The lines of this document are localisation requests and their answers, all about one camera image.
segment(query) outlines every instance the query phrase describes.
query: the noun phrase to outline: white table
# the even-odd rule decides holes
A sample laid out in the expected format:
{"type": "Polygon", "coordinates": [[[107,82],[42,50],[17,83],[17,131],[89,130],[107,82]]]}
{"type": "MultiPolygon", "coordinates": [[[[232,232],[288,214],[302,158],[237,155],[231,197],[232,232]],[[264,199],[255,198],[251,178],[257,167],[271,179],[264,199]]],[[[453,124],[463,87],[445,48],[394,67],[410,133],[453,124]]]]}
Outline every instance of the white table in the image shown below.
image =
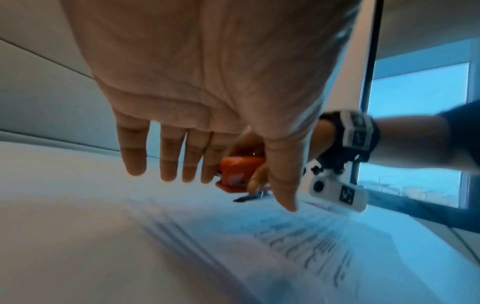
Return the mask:
{"type": "MultiPolygon", "coordinates": [[[[124,214],[140,197],[196,197],[212,185],[162,183],[119,157],[0,143],[0,302],[229,303],[124,214]]],[[[369,206],[358,222],[391,235],[403,262],[445,303],[479,303],[480,272],[406,215],[369,206]]]]}

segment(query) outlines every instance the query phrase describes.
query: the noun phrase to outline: sky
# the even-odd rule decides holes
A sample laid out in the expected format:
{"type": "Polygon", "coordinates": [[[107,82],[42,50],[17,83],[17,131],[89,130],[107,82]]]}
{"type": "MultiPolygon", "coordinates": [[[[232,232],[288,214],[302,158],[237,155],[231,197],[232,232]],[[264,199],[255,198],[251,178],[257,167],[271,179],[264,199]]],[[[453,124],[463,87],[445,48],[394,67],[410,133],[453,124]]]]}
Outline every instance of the sky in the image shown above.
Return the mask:
{"type": "MultiPolygon", "coordinates": [[[[374,80],[368,113],[374,118],[436,114],[467,99],[469,64],[374,80]]],[[[378,181],[402,189],[415,186],[458,196],[460,172],[439,169],[398,169],[362,164],[358,180],[378,181]]]]}

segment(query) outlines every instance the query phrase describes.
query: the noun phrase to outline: window glass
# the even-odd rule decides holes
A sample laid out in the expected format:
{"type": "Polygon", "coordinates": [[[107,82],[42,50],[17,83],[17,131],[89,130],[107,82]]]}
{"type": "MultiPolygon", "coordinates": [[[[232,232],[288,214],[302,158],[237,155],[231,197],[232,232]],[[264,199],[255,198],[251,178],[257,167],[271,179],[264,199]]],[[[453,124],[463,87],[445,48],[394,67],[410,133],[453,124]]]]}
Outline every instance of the window glass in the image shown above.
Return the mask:
{"type": "MultiPolygon", "coordinates": [[[[375,79],[368,113],[375,118],[428,115],[467,100],[469,63],[375,79]]],[[[358,184],[372,190],[458,206],[461,172],[362,164],[358,184]]]]}

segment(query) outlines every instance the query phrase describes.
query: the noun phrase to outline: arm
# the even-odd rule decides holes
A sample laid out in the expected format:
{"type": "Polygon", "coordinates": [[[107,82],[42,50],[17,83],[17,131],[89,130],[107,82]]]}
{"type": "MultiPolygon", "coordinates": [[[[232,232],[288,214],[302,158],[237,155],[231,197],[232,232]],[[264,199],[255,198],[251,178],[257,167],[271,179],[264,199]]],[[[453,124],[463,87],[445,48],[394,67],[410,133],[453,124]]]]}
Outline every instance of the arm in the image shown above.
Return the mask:
{"type": "MultiPolygon", "coordinates": [[[[400,168],[445,168],[480,173],[480,101],[435,116],[377,119],[378,145],[370,163],[400,168]]],[[[335,127],[320,120],[310,159],[332,145],[335,127]]]]}

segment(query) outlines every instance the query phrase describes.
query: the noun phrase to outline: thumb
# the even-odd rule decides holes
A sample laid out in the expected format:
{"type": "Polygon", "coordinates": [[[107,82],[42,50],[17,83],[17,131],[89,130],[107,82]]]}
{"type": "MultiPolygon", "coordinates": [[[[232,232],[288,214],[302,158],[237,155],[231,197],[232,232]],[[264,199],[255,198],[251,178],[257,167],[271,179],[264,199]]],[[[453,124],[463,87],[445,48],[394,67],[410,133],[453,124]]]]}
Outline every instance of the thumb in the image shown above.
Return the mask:
{"type": "Polygon", "coordinates": [[[310,129],[283,139],[265,139],[268,181],[275,199],[286,210],[297,210],[296,192],[310,146],[310,129]]]}

